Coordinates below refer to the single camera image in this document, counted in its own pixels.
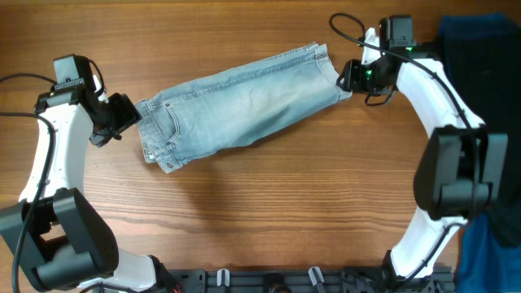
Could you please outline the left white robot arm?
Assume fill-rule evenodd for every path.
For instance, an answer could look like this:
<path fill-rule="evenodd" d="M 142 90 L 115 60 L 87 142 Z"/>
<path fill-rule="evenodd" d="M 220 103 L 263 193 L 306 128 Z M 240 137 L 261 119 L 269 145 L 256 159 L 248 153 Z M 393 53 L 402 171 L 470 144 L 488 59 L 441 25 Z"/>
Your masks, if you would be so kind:
<path fill-rule="evenodd" d="M 179 292 L 154 256 L 118 247 L 111 228 L 84 195 L 85 155 L 140 121 L 124 94 L 105 95 L 98 66 L 81 55 L 54 60 L 55 79 L 31 117 L 39 136 L 18 202 L 1 211 L 1 236 L 13 255 L 11 286 L 26 277 L 40 292 Z"/>

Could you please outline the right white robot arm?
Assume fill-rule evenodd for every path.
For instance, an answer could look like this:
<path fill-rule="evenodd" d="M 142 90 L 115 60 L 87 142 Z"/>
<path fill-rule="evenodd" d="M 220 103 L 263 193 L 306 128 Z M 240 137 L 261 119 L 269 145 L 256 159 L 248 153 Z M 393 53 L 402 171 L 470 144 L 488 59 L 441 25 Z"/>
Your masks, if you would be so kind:
<path fill-rule="evenodd" d="M 398 288 L 432 275 L 452 236 L 498 196 L 508 137 L 490 133 L 450 85 L 428 45 L 414 40 L 409 15 L 391 15 L 355 39 L 361 59 L 348 61 L 336 84 L 365 103 L 402 93 L 428 136 L 414 175 L 417 204 L 400 242 L 386 253 L 379 281 Z"/>

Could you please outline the light blue denim shorts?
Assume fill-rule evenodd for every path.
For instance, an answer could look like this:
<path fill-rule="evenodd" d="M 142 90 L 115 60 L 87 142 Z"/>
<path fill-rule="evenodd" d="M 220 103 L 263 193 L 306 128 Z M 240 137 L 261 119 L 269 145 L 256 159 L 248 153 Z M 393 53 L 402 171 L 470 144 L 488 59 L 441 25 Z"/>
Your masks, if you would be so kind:
<path fill-rule="evenodd" d="M 137 103 L 144 160 L 171 173 L 245 147 L 351 98 L 326 45 L 311 43 L 188 81 Z"/>

